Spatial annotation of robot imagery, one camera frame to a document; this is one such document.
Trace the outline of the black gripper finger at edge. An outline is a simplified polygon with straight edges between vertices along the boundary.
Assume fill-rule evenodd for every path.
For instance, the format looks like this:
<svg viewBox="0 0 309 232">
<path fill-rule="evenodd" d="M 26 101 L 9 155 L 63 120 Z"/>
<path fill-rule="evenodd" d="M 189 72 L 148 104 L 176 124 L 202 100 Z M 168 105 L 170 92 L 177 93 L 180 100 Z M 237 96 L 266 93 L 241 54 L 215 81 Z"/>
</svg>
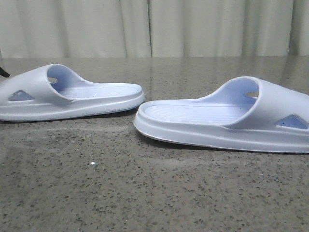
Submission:
<svg viewBox="0 0 309 232">
<path fill-rule="evenodd" d="M 9 78 L 10 74 L 8 72 L 6 72 L 2 67 L 0 67 L 0 76 L 2 76 L 4 78 Z"/>
</svg>

